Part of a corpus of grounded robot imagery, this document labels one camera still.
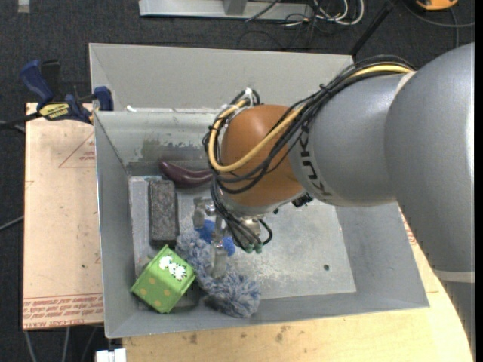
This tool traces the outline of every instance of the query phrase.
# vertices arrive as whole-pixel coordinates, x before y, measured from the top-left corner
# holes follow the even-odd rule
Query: metal stand
[[[140,0],[142,17],[216,17],[226,19],[248,19],[266,8],[269,2],[248,0]],[[305,4],[277,3],[264,15],[262,20],[284,20],[293,14],[310,15],[311,8]]]

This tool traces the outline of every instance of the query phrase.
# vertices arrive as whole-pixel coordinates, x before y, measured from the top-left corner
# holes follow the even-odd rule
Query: wire
[[[450,8],[451,17],[453,18],[454,27],[454,47],[458,48],[460,46],[460,27],[458,27],[458,19],[454,13],[454,9]]]
[[[29,354],[30,358],[32,359],[32,362],[37,362],[37,357],[35,356],[35,352],[33,351],[32,347],[32,341],[30,340],[30,335],[28,331],[24,331],[23,335],[25,336],[25,340],[27,343],[27,348],[29,349]],[[67,348],[69,346],[69,336],[70,336],[70,327],[67,327],[66,329],[66,337],[63,342],[63,350],[62,350],[62,362],[66,362],[67,358]]]
[[[220,165],[215,161],[215,157],[213,154],[213,147],[214,147],[214,138],[216,136],[216,131],[214,129],[216,129],[217,125],[220,124],[220,123],[215,123],[214,129],[211,130],[210,142],[208,145],[208,158],[210,160],[211,166],[216,171],[226,173],[226,172],[237,170],[240,167],[246,165],[255,155],[257,155],[257,153],[260,152],[260,150],[262,150],[266,146],[268,142],[273,140],[273,138],[275,138],[284,127],[288,126],[288,124],[290,124],[290,122],[292,122],[302,110],[303,110],[303,107],[300,107],[299,109],[292,112],[279,126],[277,126],[274,130],[270,131],[270,133],[265,138],[263,138],[263,140],[261,140],[254,148],[252,148],[252,150],[250,150],[245,156],[243,156],[237,162],[234,162],[233,164],[230,164],[230,165]]]
[[[89,351],[89,346],[91,346],[92,339],[94,338],[94,335],[97,332],[98,328],[99,328],[98,326],[95,326],[93,328],[93,330],[92,330],[92,332],[89,336],[88,342],[85,344],[84,351],[82,352],[82,356],[81,356],[81,359],[80,359],[81,362],[85,361],[85,358],[87,357],[87,354],[88,354],[88,351]]]
[[[343,19],[346,18],[347,14],[349,13],[349,3],[348,3],[347,0],[342,0],[342,1],[344,3],[344,12],[338,13],[338,14],[335,14],[335,15],[329,15],[326,10],[324,10],[320,7],[320,2],[318,0],[313,0],[315,6],[317,7],[315,9],[315,12],[318,13],[320,11],[322,13],[322,16],[319,15],[319,14],[316,14],[315,17],[317,19],[325,20],[325,21],[328,21],[328,22],[334,22],[334,23],[340,24],[342,26],[353,26],[353,25],[359,23],[362,20],[364,13],[365,13],[364,0],[357,0],[358,6],[360,6],[359,14],[354,20],[350,20],[350,21],[343,20]]]
[[[374,72],[391,72],[391,73],[408,73],[411,70],[403,67],[403,66],[388,66],[388,65],[381,65],[381,66],[372,66],[368,67],[365,70],[357,71],[351,74],[347,79],[356,78],[360,75],[367,75]],[[306,105],[302,105],[298,109],[291,112],[285,119],[280,122],[274,129],[272,129],[264,138],[261,140],[255,147],[252,148],[246,155],[240,158],[237,162],[234,162],[229,165],[222,165],[217,162],[215,158],[215,139],[219,133],[219,128],[222,125],[223,120],[221,118],[225,118],[228,115],[232,114],[237,108],[241,108],[245,105],[245,101],[240,101],[235,107],[227,109],[222,115],[214,122],[214,126],[210,130],[210,139],[208,142],[208,160],[210,162],[210,166],[216,172],[228,173],[234,170],[239,169],[246,165],[255,155],[257,155],[271,140],[273,140],[276,136],[278,136],[284,128],[286,128],[305,108]]]
[[[69,347],[69,335],[70,335],[70,327],[67,327],[66,338],[63,341],[62,362],[66,362],[67,348]]]
[[[25,340],[27,342],[27,348],[29,349],[30,359],[32,359],[32,362],[37,362],[37,357],[35,356],[35,352],[33,351],[32,342],[30,341],[30,335],[28,331],[24,331],[23,335],[25,336]]]
[[[260,16],[262,16],[263,14],[268,12],[270,9],[272,9],[272,7],[280,1],[281,0],[274,0],[272,3],[268,4],[263,10],[261,10],[258,14],[255,14],[254,16],[250,17],[249,19],[246,19],[245,22],[248,23],[252,20],[258,19]]]
[[[0,124],[6,124],[6,123],[7,123],[6,121],[0,120]],[[21,131],[22,133],[25,134],[25,128],[23,126],[16,124],[14,128],[16,128],[18,131]]]
[[[301,128],[308,127],[312,120],[317,115],[318,111],[323,107],[329,99],[340,92],[342,89],[347,87],[350,84],[355,83],[361,79],[370,78],[371,76],[376,75],[385,75],[385,74],[394,74],[394,73],[408,73],[413,71],[413,69],[400,61],[400,59],[394,58],[394,61],[388,62],[376,62],[377,58],[372,57],[368,60],[363,60],[358,62],[354,66],[349,66],[345,68],[331,83],[327,86],[321,86],[321,90],[314,93],[313,95],[307,97],[304,100],[301,100],[294,105],[288,107],[285,114],[278,120],[272,130],[275,130],[282,122],[288,118],[291,111],[295,109],[298,105],[302,104],[300,107],[303,110],[300,112],[300,117],[297,117],[294,122],[292,122],[282,133],[281,137],[279,137],[276,141],[272,150],[268,154],[268,156],[259,163],[254,169],[250,170],[248,173],[245,173],[241,176],[232,176],[226,177],[221,176],[220,172],[215,170],[212,166],[211,169],[213,171],[214,179],[217,185],[225,192],[231,194],[238,194],[242,192],[246,192],[251,187],[255,186],[261,179],[267,174],[268,168],[275,158],[275,156],[283,149],[286,144],[295,136],[297,131]],[[215,138],[215,146],[217,145],[217,132],[215,131],[216,138]],[[208,153],[208,134],[205,136],[203,140],[203,145]],[[231,189],[227,188],[224,183],[236,183],[240,181],[244,181],[249,179],[250,182],[238,189]]]
[[[246,35],[249,35],[251,33],[257,33],[257,34],[261,34],[261,35],[265,35],[267,38],[270,38],[272,39],[277,45],[278,47],[281,49],[281,50],[284,50],[285,47],[283,46],[283,44],[273,35],[270,35],[268,32],[266,31],[262,31],[262,30],[253,30],[253,31],[247,31],[247,32],[244,32],[242,33],[238,39],[236,40],[236,43],[235,43],[235,48],[239,48],[240,47],[240,43],[242,42],[242,39],[246,36]]]
[[[11,226],[17,224],[18,222],[23,220],[23,216],[16,218],[15,220],[9,221],[6,224],[0,226],[0,232],[4,231],[7,228],[10,228]]]
[[[432,24],[433,26],[440,26],[440,27],[446,27],[446,28],[464,28],[464,27],[471,27],[475,25],[475,22],[471,23],[466,23],[466,24],[444,24],[444,23],[439,23],[436,21],[428,20],[425,17],[422,17],[421,15],[418,15],[416,12],[414,12],[412,9],[410,9],[406,4],[403,4],[404,7],[415,17],[418,19],[422,20],[423,22]]]

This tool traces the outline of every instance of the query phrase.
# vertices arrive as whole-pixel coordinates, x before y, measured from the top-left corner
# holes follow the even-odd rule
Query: black carpet
[[[347,54],[387,0],[365,0],[364,19],[355,26],[320,23],[311,41],[308,30],[297,34],[294,27],[261,21],[140,18],[138,1],[30,0],[30,13],[19,14],[18,0],[0,0],[0,120],[21,117],[24,103],[37,100],[18,78],[23,64],[32,59],[59,59],[62,94],[72,92],[75,85],[85,95],[90,92],[91,42]],[[459,23],[474,21],[475,0],[460,0],[454,13]],[[453,23],[449,12],[425,16]],[[475,41],[475,27],[462,27],[456,33],[453,28],[433,26],[399,3],[358,59],[395,54],[419,68],[454,48],[457,39],[460,45]],[[18,130],[0,130],[0,226],[23,215],[24,141]],[[0,360],[5,361],[29,360],[20,322],[22,243],[22,223],[0,232]],[[39,362],[61,359],[64,333],[64,329],[31,333]],[[90,334],[91,327],[72,328],[67,360],[79,360]],[[105,347],[99,330],[92,349]]]

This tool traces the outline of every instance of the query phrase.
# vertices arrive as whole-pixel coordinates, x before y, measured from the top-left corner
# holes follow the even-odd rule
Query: black cable
[[[361,50],[364,46],[365,42],[371,37],[374,31],[379,27],[379,25],[386,19],[387,15],[391,13],[394,9],[395,5],[399,0],[389,0],[385,3],[385,5],[381,8],[379,13],[376,15],[370,26],[365,30],[359,40],[354,44],[349,55],[355,59],[357,57],[357,53]]]
[[[454,47],[458,48],[460,46],[460,27],[458,26],[458,20],[456,18],[456,14],[454,13],[454,9],[450,8],[450,12],[454,23]]]
[[[274,42],[275,42],[275,43],[278,45],[278,47],[279,47],[281,50],[284,50],[284,49],[285,49],[284,45],[283,45],[283,44],[282,44],[282,43],[281,43],[281,42],[280,42],[280,41],[279,41],[279,40],[278,40],[276,37],[274,37],[273,35],[269,34],[269,33],[268,33],[268,32],[266,32],[266,31],[262,31],[262,30],[259,30],[259,29],[258,29],[258,30],[253,30],[253,31],[247,31],[247,32],[242,33],[242,34],[241,34],[241,35],[238,37],[238,39],[236,40],[236,43],[235,43],[235,48],[237,48],[237,49],[238,49],[238,48],[240,47],[240,43],[241,43],[242,39],[243,39],[243,38],[244,38],[246,35],[251,34],[251,33],[257,33],[257,34],[265,35],[267,38],[272,39],[272,40],[273,40],[273,41],[274,41]]]
[[[444,24],[444,23],[439,23],[439,22],[436,22],[436,21],[432,21],[432,20],[428,20],[426,19],[425,17],[421,16],[421,15],[418,15],[416,12],[414,12],[412,9],[410,9],[408,7],[408,5],[406,4],[403,4],[404,7],[412,14],[414,15],[415,17],[417,17],[419,20],[422,20],[423,22],[425,23],[428,23],[428,24],[432,24],[433,26],[440,26],[440,27],[446,27],[446,28],[464,28],[464,27],[472,27],[475,25],[475,22],[471,22],[471,23],[466,23],[466,24]]]
[[[313,38],[314,30],[315,30],[315,24],[317,22],[317,16],[318,16],[318,13],[320,12],[320,8],[322,7],[323,2],[324,2],[324,0],[318,0],[317,7],[315,7],[315,9],[313,11],[312,22],[310,23],[309,37],[306,40],[306,47],[307,48],[310,48],[310,45],[312,43],[312,38]]]
[[[82,352],[82,356],[81,356],[81,360],[80,360],[81,362],[84,362],[85,358],[88,356],[89,346],[91,346],[92,339],[94,338],[94,335],[96,334],[97,329],[98,329],[98,327],[94,327],[94,329],[92,330],[92,332],[89,336],[88,342],[85,344],[84,351]]]
[[[4,231],[5,229],[10,228],[11,226],[23,221],[23,216],[17,217],[16,219],[13,219],[12,221],[7,222],[6,224],[0,226],[0,232]]]
[[[273,238],[273,232],[272,232],[272,229],[270,229],[270,227],[268,226],[268,224],[266,222],[263,221],[263,219],[259,219],[258,221],[260,221],[260,224],[263,225],[263,227],[266,229],[266,231],[269,233],[269,238],[267,238],[264,242],[263,242],[263,246],[267,245]]]
[[[5,121],[0,121],[0,124],[5,124],[6,122]],[[14,128],[16,130],[18,130],[19,132],[21,133],[24,133],[25,134],[25,127],[24,126],[20,126],[18,124],[16,124],[15,126],[10,126],[10,127],[6,127],[6,128]]]
[[[329,83],[327,86],[321,87],[320,91],[308,97],[309,98],[308,101],[306,101],[306,99],[299,101],[298,103],[302,103],[306,101],[305,108],[286,128],[286,130],[281,135],[281,137],[279,137],[278,140],[275,141],[275,144],[272,147],[272,150],[268,154],[267,158],[263,160],[260,164],[258,164],[253,170],[251,170],[250,172],[244,175],[234,176],[232,178],[229,178],[226,176],[221,176],[220,173],[216,172],[212,168],[212,171],[214,173],[214,178],[217,181],[217,184],[219,185],[219,187],[223,191],[227,193],[232,193],[232,194],[239,194],[242,192],[246,192],[251,187],[255,186],[259,181],[261,181],[263,176],[266,175],[266,172],[268,171],[267,169],[270,166],[274,157],[281,151],[281,149],[289,142],[289,140],[295,135],[295,133],[300,128],[302,128],[304,125],[305,127],[308,126],[308,124],[314,119],[317,113],[321,110],[323,105],[326,104],[329,101],[329,99],[332,98],[333,95],[337,94],[345,87],[357,81],[360,81],[362,79],[370,78],[372,76],[394,73],[394,72],[373,72],[373,73],[365,73],[364,75],[354,76],[356,72],[361,71],[363,69],[367,69],[372,66],[377,66],[380,64],[383,64],[385,66],[387,65],[403,66],[405,68],[410,69],[410,67],[408,67],[405,63],[401,61],[377,63],[377,62],[374,62],[375,59],[376,58],[369,58],[367,60],[362,60],[361,62],[357,63],[355,66],[347,67],[331,83]],[[295,107],[296,104],[288,108],[288,110],[281,117],[281,119],[285,117]],[[205,149],[208,149],[208,147],[206,146],[206,138],[204,138],[204,144],[205,144]],[[227,188],[224,184],[222,184],[222,183],[236,183],[247,179],[249,179],[250,182],[248,184],[245,184],[242,188],[239,188],[239,189],[230,189],[230,188]]]
[[[278,2],[280,2],[281,0],[274,0],[273,2],[271,2],[269,5],[267,5],[263,10],[261,10],[258,14],[255,14],[254,16],[252,16],[250,19],[246,19],[246,23],[247,22],[250,22],[252,20],[256,20],[258,19],[260,16],[262,16],[263,14],[265,14],[266,12],[268,12],[270,9],[273,8],[273,6],[275,4],[277,4]]]

